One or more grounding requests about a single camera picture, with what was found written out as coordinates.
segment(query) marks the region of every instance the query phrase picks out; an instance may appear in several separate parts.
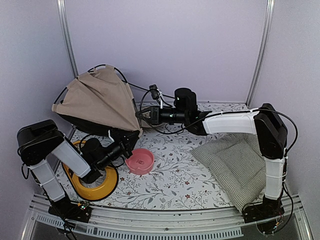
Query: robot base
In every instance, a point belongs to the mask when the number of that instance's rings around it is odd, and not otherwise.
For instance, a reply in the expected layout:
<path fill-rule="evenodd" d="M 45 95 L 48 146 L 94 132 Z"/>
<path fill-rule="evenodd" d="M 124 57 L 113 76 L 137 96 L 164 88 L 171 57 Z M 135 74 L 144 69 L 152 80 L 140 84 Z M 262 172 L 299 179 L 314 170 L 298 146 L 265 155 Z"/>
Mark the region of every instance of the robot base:
<path fill-rule="evenodd" d="M 270 200 L 263 196 L 261 204 L 249 205 L 243 210 L 243 219 L 245 223 L 257 222 L 260 220 L 274 218 L 285 213 L 282 202 Z"/>
<path fill-rule="evenodd" d="M 87 207 L 84 210 L 79 210 L 77 214 L 70 215 L 70 216 L 64 216 L 64 217 L 69 220 L 79 221 L 82 223 L 88 223 L 90 216 L 91 216 L 91 211 L 92 211 L 92 208 Z M 60 217 L 60 215 L 56 212 L 56 210 L 52 206 L 49 207 L 48 213 Z"/>

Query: pink bowl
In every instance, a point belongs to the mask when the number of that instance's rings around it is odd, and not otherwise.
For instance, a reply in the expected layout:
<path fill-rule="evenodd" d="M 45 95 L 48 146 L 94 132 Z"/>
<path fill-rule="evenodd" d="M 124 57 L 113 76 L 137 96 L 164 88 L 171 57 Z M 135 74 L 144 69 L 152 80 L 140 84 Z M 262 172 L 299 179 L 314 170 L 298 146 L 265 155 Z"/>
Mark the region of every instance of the pink bowl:
<path fill-rule="evenodd" d="M 149 173 L 155 162 L 155 156 L 145 148 L 137 148 L 132 151 L 132 156 L 125 160 L 130 172 L 136 175 Z"/>

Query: zip tie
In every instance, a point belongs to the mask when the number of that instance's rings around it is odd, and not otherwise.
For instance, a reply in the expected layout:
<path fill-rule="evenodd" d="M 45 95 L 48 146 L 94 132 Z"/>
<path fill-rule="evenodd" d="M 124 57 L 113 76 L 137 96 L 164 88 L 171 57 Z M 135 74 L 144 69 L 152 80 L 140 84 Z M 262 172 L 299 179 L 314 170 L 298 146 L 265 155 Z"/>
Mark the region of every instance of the zip tie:
<path fill-rule="evenodd" d="M 272 178 L 272 179 L 282 179 L 283 177 L 285 177 L 287 174 L 282 175 L 282 176 L 271 176 L 271 175 L 265 175 L 266 177 Z"/>
<path fill-rule="evenodd" d="M 259 109 L 258 107 L 256 108 L 252 108 L 252 109 L 249 109 L 250 113 L 252 114 L 254 111 L 256 111 L 257 109 Z"/>
<path fill-rule="evenodd" d="M 111 136 L 111 134 L 110 134 L 110 129 L 108 130 L 108 137 L 109 137 L 109 139 L 114 143 L 115 142 L 115 140 L 112 138 L 112 136 Z"/>
<path fill-rule="evenodd" d="M 56 179 L 56 176 L 54 176 L 53 178 L 51 178 L 50 180 L 48 180 L 48 181 L 46 181 L 46 182 L 44 182 L 44 183 L 39 183 L 39 186 L 40 186 L 40 187 L 43 187 L 43 185 L 46 185 L 46 184 L 50 183 L 51 181 L 53 181 L 53 180 L 55 180 L 55 179 Z"/>
<path fill-rule="evenodd" d="M 163 109 L 164 108 L 164 102 L 162 101 L 162 98 L 163 98 L 162 91 L 159 88 L 157 88 L 156 90 L 158 91 L 158 93 L 160 95 L 160 109 Z"/>

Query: yellow ring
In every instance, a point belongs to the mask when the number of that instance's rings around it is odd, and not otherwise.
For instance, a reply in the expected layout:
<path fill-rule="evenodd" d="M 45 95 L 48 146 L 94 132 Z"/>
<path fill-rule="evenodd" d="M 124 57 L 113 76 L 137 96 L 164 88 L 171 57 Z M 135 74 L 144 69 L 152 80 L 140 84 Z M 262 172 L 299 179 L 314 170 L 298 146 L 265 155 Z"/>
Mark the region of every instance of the yellow ring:
<path fill-rule="evenodd" d="M 76 146 L 80 144 L 80 141 L 79 140 L 75 141 L 72 144 Z M 102 200 L 107 196 L 109 196 L 117 187 L 119 177 L 118 177 L 117 170 L 113 167 L 107 166 L 105 168 L 106 178 L 104 179 L 102 184 L 93 188 L 88 188 L 81 184 L 80 178 L 77 175 L 72 174 L 72 176 L 70 176 L 69 167 L 67 165 L 65 165 L 64 163 L 62 163 L 62 165 L 74 190 L 81 198 L 85 200 L 89 200 L 89 201 Z"/>

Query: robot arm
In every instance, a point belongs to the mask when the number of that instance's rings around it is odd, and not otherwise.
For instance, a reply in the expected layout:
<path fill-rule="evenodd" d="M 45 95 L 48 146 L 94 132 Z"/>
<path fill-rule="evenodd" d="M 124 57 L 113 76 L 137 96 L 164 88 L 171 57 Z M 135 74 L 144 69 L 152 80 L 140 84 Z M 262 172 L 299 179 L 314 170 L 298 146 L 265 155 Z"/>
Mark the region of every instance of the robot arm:
<path fill-rule="evenodd" d="M 86 206 L 87 203 L 78 207 L 70 201 L 47 162 L 47 156 L 49 154 L 56 156 L 83 182 L 90 184 L 101 176 L 99 170 L 104 170 L 113 160 L 121 155 L 126 158 L 132 155 L 131 151 L 138 140 L 138 135 L 139 131 L 117 130 L 112 135 L 114 142 L 108 147 L 102 147 L 97 138 L 91 138 L 86 141 L 80 153 L 58 130 L 54 121 L 45 120 L 19 130 L 18 154 L 50 198 L 52 208 L 49 209 L 49 213 L 88 222 L 91 209 Z"/>
<path fill-rule="evenodd" d="M 156 99 L 154 89 L 157 88 L 150 86 L 152 98 Z M 199 111 L 196 94 L 188 88 L 179 88 L 174 92 L 174 106 L 150 106 L 137 112 L 136 116 L 149 125 L 184 123 L 189 132 L 200 136 L 214 133 L 257 135 L 266 166 L 266 190 L 262 204 L 248 206 L 244 210 L 244 220 L 253 222 L 284 213 L 281 197 L 287 172 L 288 130 L 271 104 L 265 103 L 260 108 L 238 112 Z"/>

